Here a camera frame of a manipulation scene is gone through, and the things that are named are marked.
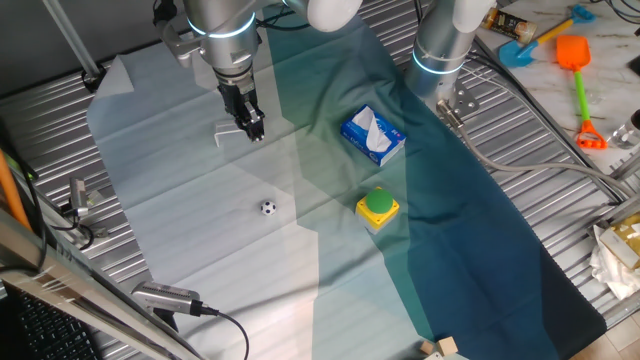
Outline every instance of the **bottle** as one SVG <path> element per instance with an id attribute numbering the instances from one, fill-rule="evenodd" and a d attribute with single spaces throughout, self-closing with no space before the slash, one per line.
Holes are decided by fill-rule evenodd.
<path id="1" fill-rule="evenodd" d="M 620 149 L 631 149 L 640 144 L 640 110 L 613 132 L 611 141 Z"/>
<path id="2" fill-rule="evenodd" d="M 489 10 L 480 26 L 516 39 L 523 44 L 531 42 L 533 34 L 538 28 L 538 25 L 535 23 L 520 19 L 496 8 Z"/>

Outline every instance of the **metal grating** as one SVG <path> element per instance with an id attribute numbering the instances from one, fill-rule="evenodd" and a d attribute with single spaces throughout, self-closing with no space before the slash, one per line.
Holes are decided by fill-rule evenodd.
<path id="1" fill-rule="evenodd" d="M 423 1 L 425 11 L 430 3 Z M 417 30 L 412 0 L 365 0 L 359 14 L 396 65 L 410 60 Z M 491 70 L 476 68 L 483 77 L 498 78 Z M 553 128 L 513 95 L 464 71 L 461 78 L 480 103 L 479 113 L 466 119 L 466 126 L 478 148 L 493 160 L 579 161 Z M 100 192 L 104 200 L 91 208 L 87 225 L 108 229 L 109 237 L 96 239 L 85 254 L 130 291 L 140 281 L 150 280 L 151 274 L 89 132 L 86 111 L 92 98 L 78 73 L 0 100 L 0 116 L 21 154 L 41 174 L 38 188 L 52 201 L 66 200 L 71 175 L 84 177 L 88 192 Z M 585 298 L 605 314 L 610 326 L 619 321 L 618 312 L 611 313 L 619 302 L 591 277 L 588 265 L 594 240 L 586 227 L 611 209 L 609 197 L 589 178 L 559 169 L 491 175 Z M 104 333 L 97 332 L 96 337 L 105 359 L 145 358 Z"/>

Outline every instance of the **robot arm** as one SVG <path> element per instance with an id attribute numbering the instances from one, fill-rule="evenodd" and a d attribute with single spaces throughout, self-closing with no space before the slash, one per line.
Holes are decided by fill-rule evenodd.
<path id="1" fill-rule="evenodd" d="M 169 21 L 176 16 L 173 0 L 162 0 L 154 10 L 154 25 L 180 65 L 189 67 L 198 53 L 218 78 L 225 110 L 252 142 L 264 139 L 264 113 L 258 107 L 253 80 L 253 57 L 258 50 L 256 14 L 280 0 L 184 0 L 185 12 L 196 36 L 181 41 Z M 362 0 L 288 0 L 300 16 L 320 31 L 335 31 L 356 14 Z"/>
<path id="2" fill-rule="evenodd" d="M 438 0 L 424 16 L 405 73 L 407 86 L 436 113 L 436 104 L 455 103 L 456 80 L 475 31 L 495 0 Z"/>

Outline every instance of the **orange toy shovel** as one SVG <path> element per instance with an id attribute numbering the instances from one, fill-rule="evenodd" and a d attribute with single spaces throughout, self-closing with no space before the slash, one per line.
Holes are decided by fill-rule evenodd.
<path id="1" fill-rule="evenodd" d="M 589 42 L 583 36 L 561 35 L 558 36 L 558 63 L 565 69 L 573 70 L 576 80 L 576 92 L 580 102 L 580 112 L 582 113 L 582 129 L 578 133 L 577 143 L 581 148 L 606 149 L 607 141 L 598 134 L 591 124 L 589 107 L 587 106 L 587 95 L 584 91 L 582 73 L 580 69 L 589 65 L 591 53 L 589 52 Z"/>

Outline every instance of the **ball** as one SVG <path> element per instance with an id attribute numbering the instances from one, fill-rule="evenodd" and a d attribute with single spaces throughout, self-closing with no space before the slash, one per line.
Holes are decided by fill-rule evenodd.
<path id="1" fill-rule="evenodd" d="M 262 210 L 263 214 L 271 216 L 276 213 L 276 204 L 271 200 L 267 200 L 260 205 L 260 210 Z"/>

